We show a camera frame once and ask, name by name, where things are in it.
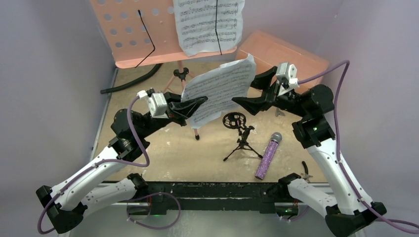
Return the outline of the sheet music paper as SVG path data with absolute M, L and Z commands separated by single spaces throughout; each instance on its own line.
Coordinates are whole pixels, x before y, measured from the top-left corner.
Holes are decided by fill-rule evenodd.
M 242 39 L 244 0 L 174 0 L 179 46 L 188 56 L 223 53 Z
M 189 118 L 191 128 L 198 129 L 219 118 L 222 112 L 238 108 L 232 98 L 247 95 L 255 73 L 254 57 L 248 54 L 245 59 L 222 64 L 189 81 L 181 94 L 182 102 L 208 98 Z

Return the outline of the pink folding music stand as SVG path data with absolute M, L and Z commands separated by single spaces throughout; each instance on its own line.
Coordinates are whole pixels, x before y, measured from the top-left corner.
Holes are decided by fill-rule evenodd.
M 188 57 L 179 46 L 173 0 L 93 0 L 91 5 L 116 66 L 121 69 L 181 63 L 232 53 L 237 48 Z

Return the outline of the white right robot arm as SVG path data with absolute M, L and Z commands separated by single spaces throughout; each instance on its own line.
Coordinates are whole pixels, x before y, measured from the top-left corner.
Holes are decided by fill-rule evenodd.
M 384 215 L 386 207 L 365 192 L 340 152 L 336 129 L 325 118 L 335 108 L 332 90 L 318 84 L 299 94 L 295 91 L 298 86 L 295 66 L 283 63 L 254 77 L 251 87 L 261 90 L 260 97 L 235 97 L 233 101 L 252 115 L 276 107 L 300 117 L 292 124 L 293 133 L 320 167 L 333 194 L 293 173 L 279 179 L 267 195 L 300 200 L 325 219 L 335 236 L 350 236 Z

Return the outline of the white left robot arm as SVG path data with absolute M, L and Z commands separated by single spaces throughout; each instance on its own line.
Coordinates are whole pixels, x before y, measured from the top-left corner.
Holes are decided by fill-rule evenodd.
M 147 154 L 149 143 L 146 138 L 170 123 L 185 126 L 187 120 L 207 101 L 202 96 L 183 100 L 179 94 L 143 90 L 136 94 L 135 101 L 145 99 L 149 111 L 138 113 L 128 106 L 119 110 L 111 128 L 115 137 L 87 165 L 71 177 L 55 186 L 43 185 L 36 195 L 43 206 L 37 229 L 42 235 L 42 221 L 47 217 L 52 230 L 58 234 L 66 233 L 76 227 L 88 215 L 120 201 L 152 201 L 154 196 L 163 196 L 162 191 L 153 192 L 138 173 L 112 185 L 100 188 L 99 185 L 110 175 L 122 168 L 136 166 L 136 160 L 144 156 L 142 167 L 150 165 Z

